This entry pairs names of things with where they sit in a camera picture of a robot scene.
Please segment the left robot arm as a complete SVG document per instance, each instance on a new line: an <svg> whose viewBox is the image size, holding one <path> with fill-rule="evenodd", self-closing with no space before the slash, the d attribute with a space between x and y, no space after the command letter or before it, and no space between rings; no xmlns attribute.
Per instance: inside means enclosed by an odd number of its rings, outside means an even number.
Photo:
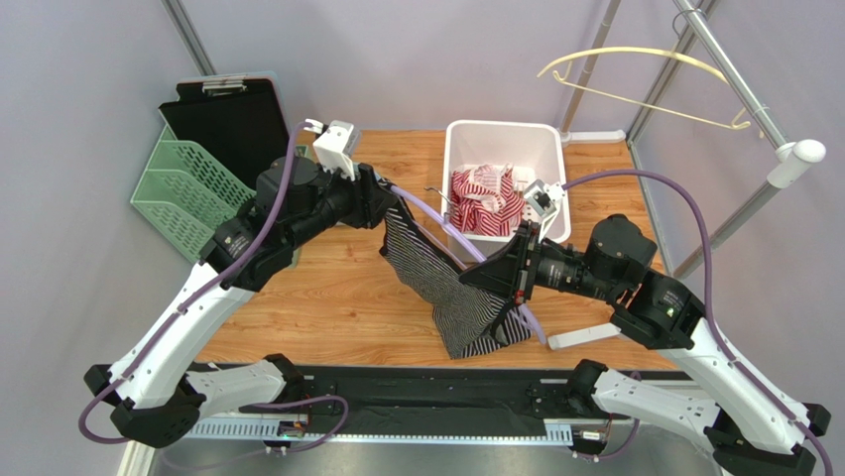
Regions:
<svg viewBox="0 0 845 476"><path fill-rule="evenodd" d="M367 164L346 176L293 156L259 174L254 197L216 229L154 326L123 358L86 372L93 402L112 409L113 442L164 448L206 417L300 404L302 373L282 354L223 369L196 356L303 245L337 224L373 229L397 200Z"/></svg>

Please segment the cream hanger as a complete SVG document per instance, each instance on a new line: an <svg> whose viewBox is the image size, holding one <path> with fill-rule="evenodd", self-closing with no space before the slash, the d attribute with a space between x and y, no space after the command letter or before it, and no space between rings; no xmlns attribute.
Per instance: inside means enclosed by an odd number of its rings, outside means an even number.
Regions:
<svg viewBox="0 0 845 476"><path fill-rule="evenodd" d="M623 24L619 19L620 9L634 5L633 1L610 1L589 48L560 56L538 72L538 78L551 77L573 90L566 103L560 130L578 135L578 112L581 110L594 114L606 112L614 117L618 115L604 103L583 107L582 97L586 93L626 104L631 110L618 128L626 129L629 135L648 123L654 112L729 131L749 128L756 114L756 109L745 103L745 95L750 90L714 37L706 34L703 26L694 26L696 21L706 24L719 3L681 1L676 4L672 8L671 20L674 43L669 48L631 42L610 45L608 37L614 32L614 26ZM707 85L714 85L718 92L730 90L735 93L742 106L735 117L727 121L701 115L699 107L691 111L665 107L665 94L676 83L679 73L686 69L704 78Z"/></svg>

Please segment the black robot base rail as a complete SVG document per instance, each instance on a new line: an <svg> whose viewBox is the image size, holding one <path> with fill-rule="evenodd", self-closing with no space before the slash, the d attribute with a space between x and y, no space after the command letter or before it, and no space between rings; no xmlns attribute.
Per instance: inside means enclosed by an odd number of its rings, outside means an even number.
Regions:
<svg viewBox="0 0 845 476"><path fill-rule="evenodd" d="M206 417L192 438L292 446L336 442L521 444L597 453L632 423L577 404L569 370L303 366L289 410L237 407Z"/></svg>

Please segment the black white striped tank top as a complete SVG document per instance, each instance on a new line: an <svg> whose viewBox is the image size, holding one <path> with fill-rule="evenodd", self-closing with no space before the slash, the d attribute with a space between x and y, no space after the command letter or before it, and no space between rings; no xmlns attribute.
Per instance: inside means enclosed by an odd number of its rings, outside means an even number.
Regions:
<svg viewBox="0 0 845 476"><path fill-rule="evenodd" d="M490 354L532 331L513 304L459 281L461 267L424 235L406 203L387 209L381 256L399 281L431 305L431 319L453 359Z"/></svg>

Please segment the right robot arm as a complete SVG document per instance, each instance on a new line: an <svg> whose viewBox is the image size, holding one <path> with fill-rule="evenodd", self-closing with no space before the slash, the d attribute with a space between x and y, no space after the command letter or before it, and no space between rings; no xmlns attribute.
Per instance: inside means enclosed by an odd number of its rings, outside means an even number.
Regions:
<svg viewBox="0 0 845 476"><path fill-rule="evenodd" d="M672 361L704 392L696 399L581 361L564 387L584 417L633 417L710 452L733 475L809 475L821 454L809 449L830 412L798 402L745 364L705 316L704 303L680 281L652 268L656 244L622 214L593 228L578 252L541 239L524 222L505 248L470 267L461 283L515 303L534 287L601 300L621 334Z"/></svg>

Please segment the red white striped tank top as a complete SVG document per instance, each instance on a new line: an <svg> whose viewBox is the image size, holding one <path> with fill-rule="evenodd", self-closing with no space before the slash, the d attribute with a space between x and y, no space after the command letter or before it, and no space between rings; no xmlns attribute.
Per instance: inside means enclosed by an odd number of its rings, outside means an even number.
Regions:
<svg viewBox="0 0 845 476"><path fill-rule="evenodd" d="M511 164L453 171L448 201L449 222L455 228L490 237L509 236L521 223L526 206Z"/></svg>

